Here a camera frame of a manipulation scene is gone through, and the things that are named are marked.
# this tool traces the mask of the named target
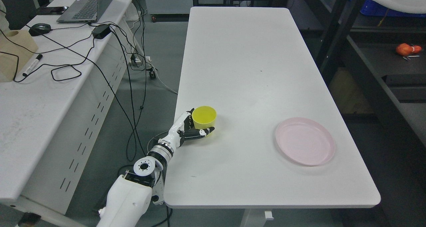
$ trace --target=power adapter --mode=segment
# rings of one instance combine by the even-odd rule
[[[103,39],[105,36],[108,36],[109,33],[111,33],[111,28],[108,24],[100,24],[92,31],[93,38],[95,39]]]

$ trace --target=smartphone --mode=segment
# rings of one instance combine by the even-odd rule
[[[62,15],[68,7],[40,7],[36,15]]]

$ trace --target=pink plate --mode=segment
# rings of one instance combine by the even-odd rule
[[[275,138],[286,156],[306,166],[328,162],[336,149],[334,140],[325,127],[302,117],[281,122],[275,130]]]

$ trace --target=blue container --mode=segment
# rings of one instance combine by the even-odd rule
[[[387,7],[373,0],[365,0],[360,12],[366,16],[385,16],[387,10]],[[426,14],[403,13],[389,9],[387,16],[426,17]]]

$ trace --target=computer mouse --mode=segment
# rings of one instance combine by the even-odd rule
[[[29,28],[29,34],[31,36],[39,36],[41,34],[47,34],[52,30],[49,24],[46,23],[37,23]]]

